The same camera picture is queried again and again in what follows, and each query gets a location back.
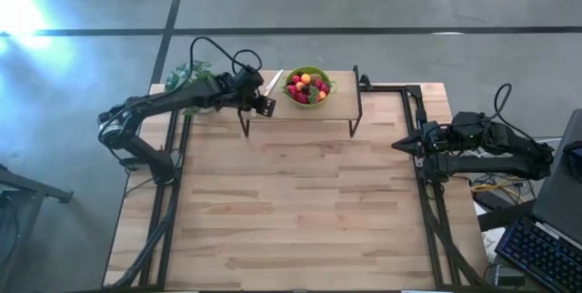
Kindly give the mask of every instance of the keyboard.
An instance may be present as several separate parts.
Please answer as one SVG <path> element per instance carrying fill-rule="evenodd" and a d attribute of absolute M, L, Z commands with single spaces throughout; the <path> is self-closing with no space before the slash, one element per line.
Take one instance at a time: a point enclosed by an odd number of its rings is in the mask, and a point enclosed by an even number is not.
<path fill-rule="evenodd" d="M 526 218 L 506 229 L 496 252 L 555 292 L 582 293 L 582 251 Z"/>

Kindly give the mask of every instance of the gray floor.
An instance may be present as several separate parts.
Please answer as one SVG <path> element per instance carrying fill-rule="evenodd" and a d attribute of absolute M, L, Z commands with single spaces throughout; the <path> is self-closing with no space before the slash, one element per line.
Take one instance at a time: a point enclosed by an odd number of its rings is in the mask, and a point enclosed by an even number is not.
<path fill-rule="evenodd" d="M 164 28 L 171 2 L 0 0 L 2 10 L 9 10 L 0 26 Z M 581 2 L 182 0 L 176 27 L 582 25 Z M 0 163 L 75 191 L 70 205 L 46 201 L 11 291 L 99 287 L 125 174 L 97 142 L 95 120 L 113 104 L 146 91 L 161 39 L 0 37 Z M 190 41 L 171 40 L 162 80 L 187 60 Z M 582 106 L 577 63 L 582 35 L 233 36 L 217 42 L 230 51 L 255 49 L 265 68 L 358 64 L 376 82 L 445 82 L 453 112 L 492 113 L 497 87 L 511 82 L 506 119 L 532 136 L 561 136 L 571 111 Z M 202 43 L 195 53 L 215 70 L 227 70 L 211 46 Z"/>

